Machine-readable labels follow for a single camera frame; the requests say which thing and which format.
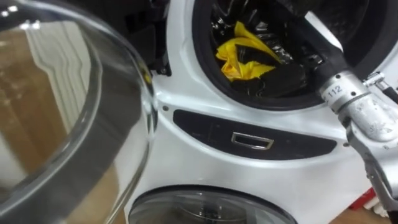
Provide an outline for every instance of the laundry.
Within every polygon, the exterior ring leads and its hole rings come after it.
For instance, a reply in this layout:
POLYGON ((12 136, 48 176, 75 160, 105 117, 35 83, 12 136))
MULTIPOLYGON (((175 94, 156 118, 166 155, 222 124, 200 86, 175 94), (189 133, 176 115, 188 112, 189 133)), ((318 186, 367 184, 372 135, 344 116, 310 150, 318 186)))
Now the laundry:
POLYGON ((254 34, 246 30, 242 22, 234 28, 235 38, 217 49, 216 57, 225 64, 221 71, 230 80, 250 80, 281 65, 279 57, 254 34))
POLYGON ((281 65, 259 78, 234 80, 231 87, 248 96, 281 97, 301 89, 307 84, 305 70, 296 63, 281 65))

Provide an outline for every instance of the lower washing machine door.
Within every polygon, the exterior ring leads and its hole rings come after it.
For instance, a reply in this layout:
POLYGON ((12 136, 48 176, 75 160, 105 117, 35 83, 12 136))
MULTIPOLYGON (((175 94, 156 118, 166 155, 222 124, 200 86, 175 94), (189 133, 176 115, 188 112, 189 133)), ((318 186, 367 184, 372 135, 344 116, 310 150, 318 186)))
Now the lower washing machine door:
POLYGON ((294 224, 276 205, 242 192, 214 187, 173 186, 141 195, 129 214, 130 224, 294 224))

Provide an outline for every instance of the wooden floor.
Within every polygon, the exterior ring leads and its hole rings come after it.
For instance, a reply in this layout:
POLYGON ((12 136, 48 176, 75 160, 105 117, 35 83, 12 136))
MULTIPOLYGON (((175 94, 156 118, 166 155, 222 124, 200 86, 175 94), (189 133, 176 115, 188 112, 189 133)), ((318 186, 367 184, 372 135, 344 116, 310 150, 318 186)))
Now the wooden floor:
POLYGON ((361 209, 347 210, 330 224, 391 224, 387 218, 382 218, 373 212, 361 209))

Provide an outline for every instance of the chrome handle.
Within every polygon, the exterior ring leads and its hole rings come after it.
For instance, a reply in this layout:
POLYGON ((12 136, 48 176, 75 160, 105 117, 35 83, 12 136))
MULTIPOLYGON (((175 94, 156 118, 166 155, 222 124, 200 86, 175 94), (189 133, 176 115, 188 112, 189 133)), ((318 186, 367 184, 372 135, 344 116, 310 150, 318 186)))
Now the chrome handle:
POLYGON ((236 133, 232 134, 231 142, 250 149, 267 150, 270 149, 274 140, 250 134, 236 133))

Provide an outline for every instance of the black control panel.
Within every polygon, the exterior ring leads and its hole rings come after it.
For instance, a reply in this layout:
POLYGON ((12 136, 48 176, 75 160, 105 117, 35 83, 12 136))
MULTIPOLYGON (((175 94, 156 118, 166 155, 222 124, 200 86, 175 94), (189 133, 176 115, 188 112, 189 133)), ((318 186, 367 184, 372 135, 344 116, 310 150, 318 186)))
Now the black control panel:
POLYGON ((285 161, 329 154, 336 141, 290 133, 189 111, 176 110, 174 123, 217 150, 252 159, 285 161))

